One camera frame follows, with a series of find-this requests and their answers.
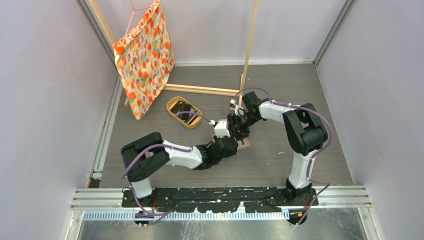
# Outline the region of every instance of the hanging cloth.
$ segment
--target hanging cloth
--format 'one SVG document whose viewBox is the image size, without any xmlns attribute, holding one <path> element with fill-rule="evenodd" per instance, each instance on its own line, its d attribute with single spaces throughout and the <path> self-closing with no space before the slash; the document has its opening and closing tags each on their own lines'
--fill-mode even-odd
<svg viewBox="0 0 424 240">
<path fill-rule="evenodd" d="M 141 119 L 164 89 L 175 65 L 160 0 L 126 36 L 113 44 L 116 69 L 134 117 Z"/>
</svg>

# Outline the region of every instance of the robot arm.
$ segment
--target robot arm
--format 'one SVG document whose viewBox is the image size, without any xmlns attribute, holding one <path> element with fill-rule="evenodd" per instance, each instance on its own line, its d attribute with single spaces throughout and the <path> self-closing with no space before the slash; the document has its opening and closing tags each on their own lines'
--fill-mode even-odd
<svg viewBox="0 0 424 240">
<path fill-rule="evenodd" d="M 137 197 L 141 199 L 152 193 L 149 176 L 163 165 L 181 165 L 195 170 L 209 169 L 213 165 L 219 164 L 223 158 L 237 153 L 237 141 L 250 134 L 250 126 L 260 120 L 268 119 L 285 125 L 288 141 L 294 150 L 292 170 L 286 180 L 287 199 L 292 201 L 309 193 L 312 184 L 307 178 L 308 164 L 311 156 L 322 148 L 328 137 L 321 120 L 304 110 L 278 106 L 268 99 L 260 100 L 253 91 L 245 94 L 242 100 L 246 110 L 232 101 L 230 106 L 235 108 L 235 113 L 229 114 L 227 119 L 218 120 L 214 124 L 214 141 L 207 144 L 196 145 L 191 149 L 172 144 L 162 139 L 160 133 L 153 132 L 123 147 L 121 154 L 125 167 L 128 167 L 142 150 L 151 145 L 167 144 L 172 146 L 172 148 L 153 148 L 131 168 L 127 177 L 132 183 Z M 306 103 L 302 107 L 315 110 L 310 103 Z M 191 150 L 182 152 L 175 150 L 174 147 Z M 311 160 L 309 171 L 312 171 L 314 160 Z"/>
</svg>

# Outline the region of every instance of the scratched black metal plate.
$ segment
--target scratched black metal plate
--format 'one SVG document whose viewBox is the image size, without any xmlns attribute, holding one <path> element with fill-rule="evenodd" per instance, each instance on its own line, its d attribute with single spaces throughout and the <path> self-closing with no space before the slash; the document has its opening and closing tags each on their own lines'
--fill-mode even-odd
<svg viewBox="0 0 424 240">
<path fill-rule="evenodd" d="M 124 189 L 122 207 L 136 208 L 133 193 Z M 246 213 L 280 212 L 278 206 L 304 207 L 310 203 L 316 194 L 315 189 L 305 197 L 295 199 L 292 203 L 286 201 L 283 188 L 276 187 L 158 187 L 153 190 L 151 198 L 145 199 L 144 205 L 152 207 L 156 198 L 155 207 L 160 212 L 171 209 L 179 213 L 192 213 L 196 208 L 200 213 L 235 212 L 243 202 Z"/>
</svg>

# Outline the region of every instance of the wooden frame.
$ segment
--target wooden frame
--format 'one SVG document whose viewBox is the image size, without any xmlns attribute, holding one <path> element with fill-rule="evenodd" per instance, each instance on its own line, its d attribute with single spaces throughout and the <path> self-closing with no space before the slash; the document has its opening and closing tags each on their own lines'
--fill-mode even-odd
<svg viewBox="0 0 424 240">
<path fill-rule="evenodd" d="M 109 44 L 112 45 L 116 42 L 115 36 L 112 33 L 111 28 L 109 27 L 108 22 L 106 21 L 105 16 L 97 2 L 97 0 L 88 0 L 88 3 L 91 5 L 93 15 L 97 18 L 99 25 L 101 26 L 103 33 L 106 35 L 109 40 Z M 243 73 L 241 74 L 240 80 L 240 89 L 225 89 L 225 88 L 214 88 L 214 87 L 204 87 L 204 86 L 192 86 L 192 85 L 181 85 L 181 84 L 172 84 L 167 83 L 164 90 L 170 91 L 180 91 L 180 92 L 189 92 L 189 93 L 199 93 L 199 94 L 214 94 L 214 95 L 223 95 L 223 96 L 234 96 L 239 90 L 242 90 L 245 87 L 246 75 L 248 71 L 249 57 L 252 48 L 252 42 L 255 32 L 256 16 L 258 14 L 259 0 L 254 1 L 252 21 L 250 25 L 249 41 L 247 44 L 247 53 L 246 59 L 244 61 Z M 242 92 L 239 95 L 239 104 L 242 103 Z"/>
</svg>

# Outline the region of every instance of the reflective floor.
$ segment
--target reflective floor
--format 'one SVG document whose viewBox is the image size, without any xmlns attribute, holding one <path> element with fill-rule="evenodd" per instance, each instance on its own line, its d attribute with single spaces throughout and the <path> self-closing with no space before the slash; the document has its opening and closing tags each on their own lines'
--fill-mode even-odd
<svg viewBox="0 0 424 240">
<path fill-rule="evenodd" d="M 362 240 L 357 208 L 313 208 L 296 228 L 285 220 L 164 221 L 147 228 L 131 221 L 83 221 L 80 240 Z"/>
</svg>

